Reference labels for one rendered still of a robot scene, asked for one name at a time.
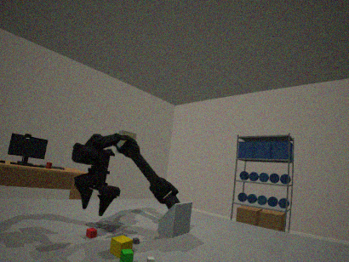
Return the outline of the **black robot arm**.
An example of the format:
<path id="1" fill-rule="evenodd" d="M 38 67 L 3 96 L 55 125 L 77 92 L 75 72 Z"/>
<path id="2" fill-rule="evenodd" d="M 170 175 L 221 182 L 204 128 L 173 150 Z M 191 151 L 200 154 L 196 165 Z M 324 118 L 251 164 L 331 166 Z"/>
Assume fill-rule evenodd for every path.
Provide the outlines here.
<path id="1" fill-rule="evenodd" d="M 120 140 L 127 141 L 118 148 L 117 143 Z M 180 203 L 180 200 L 176 197 L 176 194 L 179 193 L 178 189 L 175 189 L 166 179 L 157 176 L 141 156 L 140 147 L 137 145 L 135 139 L 128 135 L 112 134 L 103 137 L 100 134 L 93 134 L 85 145 L 76 142 L 72 150 L 72 160 L 81 164 L 108 168 L 110 156 L 115 156 L 112 149 L 104 149 L 108 146 L 115 146 L 120 153 L 133 159 L 140 171 L 150 182 L 151 186 L 149 188 L 160 203 L 165 204 L 168 209 L 172 208 L 175 203 Z M 76 187 L 81 190 L 93 184 L 100 184 L 97 171 L 91 173 L 91 169 L 86 174 L 78 175 L 74 180 Z"/>

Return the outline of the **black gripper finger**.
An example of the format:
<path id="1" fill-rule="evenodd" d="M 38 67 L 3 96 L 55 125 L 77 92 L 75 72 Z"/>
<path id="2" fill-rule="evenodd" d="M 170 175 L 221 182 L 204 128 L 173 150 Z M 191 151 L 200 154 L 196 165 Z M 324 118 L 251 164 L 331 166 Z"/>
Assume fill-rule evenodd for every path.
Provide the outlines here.
<path id="1" fill-rule="evenodd" d="M 99 208 L 99 216 L 102 216 L 104 212 L 107 210 L 107 207 L 111 204 L 112 200 L 117 198 L 116 196 L 103 196 L 103 195 L 97 195 L 100 199 L 100 208 Z"/>
<path id="2" fill-rule="evenodd" d="M 91 189 L 91 188 L 89 188 L 89 189 L 82 189 L 82 190 L 79 189 L 79 188 L 77 188 L 77 189 L 80 192 L 80 196 L 82 198 L 83 208 L 86 209 L 86 207 L 88 206 L 90 197 L 92 196 L 93 189 Z"/>

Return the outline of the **red block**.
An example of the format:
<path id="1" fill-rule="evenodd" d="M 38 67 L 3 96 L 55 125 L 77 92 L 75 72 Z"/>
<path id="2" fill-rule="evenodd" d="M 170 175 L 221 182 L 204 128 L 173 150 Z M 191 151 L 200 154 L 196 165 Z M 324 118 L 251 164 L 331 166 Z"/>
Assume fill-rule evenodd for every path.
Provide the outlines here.
<path id="1" fill-rule="evenodd" d="M 88 237 L 88 238 L 93 238 L 93 237 L 96 237 L 96 235 L 97 235 L 97 230 L 95 229 L 95 228 L 91 228 L 91 229 L 87 229 L 87 231 L 86 231 L 86 236 Z"/>

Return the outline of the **yellow block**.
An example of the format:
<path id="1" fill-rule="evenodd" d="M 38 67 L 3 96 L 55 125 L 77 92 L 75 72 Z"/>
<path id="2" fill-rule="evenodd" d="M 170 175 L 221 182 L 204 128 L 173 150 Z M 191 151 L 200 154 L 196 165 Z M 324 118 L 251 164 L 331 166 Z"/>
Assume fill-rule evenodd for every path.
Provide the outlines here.
<path id="1" fill-rule="evenodd" d="M 133 247 L 133 240 L 121 235 L 113 237 L 111 240 L 111 249 L 110 253 L 115 255 L 118 258 L 121 258 L 121 250 L 122 249 L 131 249 Z"/>

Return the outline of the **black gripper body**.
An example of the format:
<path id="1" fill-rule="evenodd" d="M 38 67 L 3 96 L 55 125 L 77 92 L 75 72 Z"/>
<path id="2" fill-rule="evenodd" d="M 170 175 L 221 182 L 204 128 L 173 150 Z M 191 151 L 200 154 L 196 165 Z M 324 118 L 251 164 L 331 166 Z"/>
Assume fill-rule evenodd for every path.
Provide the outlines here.
<path id="1" fill-rule="evenodd" d="M 99 193 L 106 197 L 119 197 L 120 195 L 120 188 L 116 186 L 111 186 L 106 183 L 106 175 L 110 174 L 110 171 L 107 171 L 108 168 L 103 167 L 96 167 L 91 166 L 91 173 L 94 171 L 97 171 L 99 178 L 100 178 L 100 184 L 99 185 L 91 185 L 87 186 L 85 189 L 89 189 L 89 187 L 93 190 L 99 191 Z"/>

